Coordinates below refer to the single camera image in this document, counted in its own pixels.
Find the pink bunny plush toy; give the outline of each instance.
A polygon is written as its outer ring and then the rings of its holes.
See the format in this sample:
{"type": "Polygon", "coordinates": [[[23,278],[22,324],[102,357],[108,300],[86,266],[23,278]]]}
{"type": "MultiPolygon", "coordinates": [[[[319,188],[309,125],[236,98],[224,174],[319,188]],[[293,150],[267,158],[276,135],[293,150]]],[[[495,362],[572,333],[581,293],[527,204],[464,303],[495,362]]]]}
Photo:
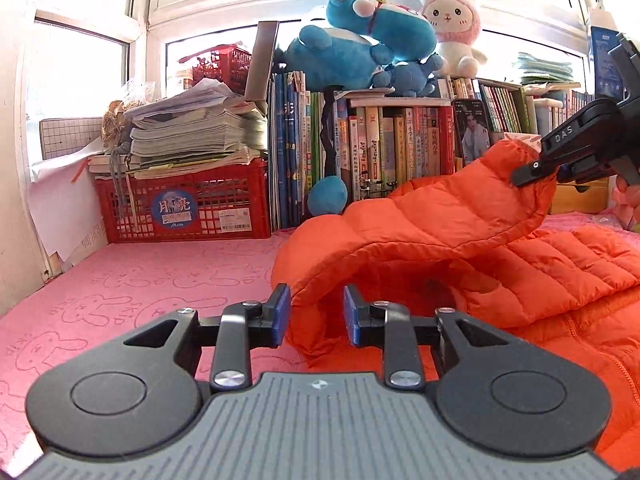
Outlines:
{"type": "Polygon", "coordinates": [[[420,0],[420,13],[438,38],[436,52],[444,61],[436,75],[474,78],[486,56],[472,48],[480,34],[480,15],[466,0],[420,0]]]}

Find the human hand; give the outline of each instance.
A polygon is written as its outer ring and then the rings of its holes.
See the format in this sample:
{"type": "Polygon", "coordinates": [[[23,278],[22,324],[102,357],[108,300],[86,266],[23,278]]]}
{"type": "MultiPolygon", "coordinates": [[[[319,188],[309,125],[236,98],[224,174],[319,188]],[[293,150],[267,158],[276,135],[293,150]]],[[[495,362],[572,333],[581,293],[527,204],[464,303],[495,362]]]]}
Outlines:
{"type": "Polygon", "coordinates": [[[623,177],[618,175],[616,187],[622,195],[624,205],[633,209],[634,219],[636,222],[640,222],[640,186],[630,186],[623,177]]]}

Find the grid board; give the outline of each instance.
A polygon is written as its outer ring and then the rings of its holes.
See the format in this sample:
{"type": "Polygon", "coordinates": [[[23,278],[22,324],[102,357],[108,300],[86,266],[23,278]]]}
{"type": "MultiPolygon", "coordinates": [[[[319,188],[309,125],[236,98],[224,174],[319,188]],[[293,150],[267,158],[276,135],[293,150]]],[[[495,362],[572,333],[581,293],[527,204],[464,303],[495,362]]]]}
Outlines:
{"type": "Polygon", "coordinates": [[[100,137],[101,117],[43,119],[40,121],[42,159],[69,155],[100,137]]]}

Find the sticker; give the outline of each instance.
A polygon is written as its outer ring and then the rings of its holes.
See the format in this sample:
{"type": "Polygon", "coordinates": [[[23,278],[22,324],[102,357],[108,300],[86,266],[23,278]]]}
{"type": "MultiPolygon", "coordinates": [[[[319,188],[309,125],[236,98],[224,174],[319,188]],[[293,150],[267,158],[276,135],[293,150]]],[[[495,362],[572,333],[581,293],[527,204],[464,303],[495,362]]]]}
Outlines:
{"type": "Polygon", "coordinates": [[[153,199],[151,215],[165,229],[184,229],[198,217],[198,203],[183,189],[166,189],[153,199]]]}
{"type": "Polygon", "coordinates": [[[220,230],[223,233],[251,231],[251,215],[248,207],[220,211],[220,230]]]}

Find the red basket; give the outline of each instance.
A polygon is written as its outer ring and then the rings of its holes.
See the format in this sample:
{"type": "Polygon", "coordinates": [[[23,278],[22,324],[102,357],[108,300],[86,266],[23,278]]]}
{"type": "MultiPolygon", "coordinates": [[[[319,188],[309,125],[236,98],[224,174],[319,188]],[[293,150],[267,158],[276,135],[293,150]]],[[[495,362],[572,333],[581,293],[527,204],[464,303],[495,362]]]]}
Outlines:
{"type": "Polygon", "coordinates": [[[235,45],[218,45],[185,56],[178,63],[191,61],[193,84],[201,79],[217,79],[234,92],[244,95],[251,54],[235,45]]]}
{"type": "Polygon", "coordinates": [[[129,181],[136,197],[135,213],[123,178],[124,214],[119,219],[113,180],[95,180],[110,243],[271,236],[263,160],[129,181]]]}

